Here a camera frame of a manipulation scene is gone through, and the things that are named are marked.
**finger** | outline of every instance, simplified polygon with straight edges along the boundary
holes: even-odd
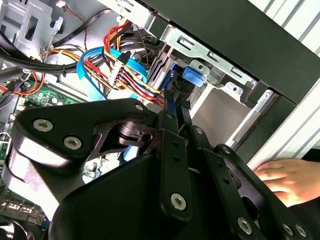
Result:
[[[274,179],[274,180],[267,180],[267,181],[263,181],[263,183],[274,193],[275,192],[285,192],[285,193],[290,192],[290,189],[288,189],[287,186],[284,185],[283,178]]]
[[[287,205],[287,202],[289,200],[289,193],[284,191],[276,191],[274,192],[274,195],[278,197],[278,199],[281,200],[285,205]]]
[[[275,180],[275,179],[283,179],[287,177],[287,173],[283,171],[283,169],[265,169],[261,171],[256,171],[255,174],[262,180]]]
[[[260,167],[258,167],[255,172],[259,172],[262,170],[266,170],[266,169],[281,169],[284,167],[284,164],[281,160],[277,160],[277,161],[269,161],[263,165],[261,165]]]
[[[300,202],[293,200],[290,197],[290,193],[288,192],[283,192],[283,191],[277,191],[274,192],[274,194],[281,200],[281,202],[284,203],[287,207],[291,207],[293,205],[299,204]]]

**human hand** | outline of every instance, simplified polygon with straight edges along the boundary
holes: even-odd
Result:
[[[320,196],[320,162],[282,159],[254,172],[287,207]]]

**white connector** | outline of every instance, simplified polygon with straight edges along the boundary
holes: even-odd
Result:
[[[116,78],[120,72],[120,70],[122,69],[122,67],[124,66],[124,64],[120,61],[115,61],[112,71],[110,72],[109,76],[108,76],[108,81],[109,83],[111,83],[111,85],[114,85],[116,82]]]
[[[55,3],[55,5],[56,5],[58,8],[61,9],[61,8],[63,8],[63,7],[66,5],[66,2],[60,0],[60,1],[57,1],[57,2]]]

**capacitor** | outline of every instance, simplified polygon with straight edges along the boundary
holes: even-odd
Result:
[[[58,98],[56,98],[56,97],[51,98],[51,102],[53,104],[57,104],[58,103]]]

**silver screw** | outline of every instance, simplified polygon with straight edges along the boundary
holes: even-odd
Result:
[[[143,110],[144,110],[144,108],[143,108],[142,106],[138,105],[138,104],[135,105],[135,108],[138,109],[138,110],[140,110],[140,111],[143,111]]]
[[[170,113],[167,113],[166,116],[170,119],[174,119],[174,117]]]
[[[64,139],[63,142],[68,149],[72,150],[77,150],[82,146],[80,139],[75,136],[68,136]]]
[[[290,236],[293,236],[293,235],[294,235],[294,232],[292,231],[291,227],[289,227],[288,224],[282,223],[282,226],[283,226],[284,230],[285,230]]]
[[[198,134],[203,134],[204,131],[200,127],[196,127],[195,130],[197,131]]]
[[[296,224],[295,228],[298,230],[298,232],[302,237],[305,237],[305,238],[307,237],[306,231],[300,225]]]
[[[28,82],[28,81],[25,81],[25,82],[23,83],[23,85],[24,85],[26,88],[29,88],[29,87],[31,86],[31,83]]]
[[[238,225],[244,231],[246,234],[251,235],[252,234],[252,228],[249,224],[249,222],[244,217],[238,218]]]
[[[223,149],[223,151],[225,151],[227,154],[230,154],[230,150],[229,150],[226,146],[222,147],[222,149]]]
[[[49,120],[37,119],[33,122],[33,127],[40,132],[49,132],[54,128],[54,125]]]
[[[175,208],[175,209],[178,209],[180,211],[183,211],[186,209],[187,207],[187,203],[186,203],[186,200],[184,199],[183,196],[181,196],[180,194],[178,193],[173,193],[171,195],[171,204],[172,206]]]

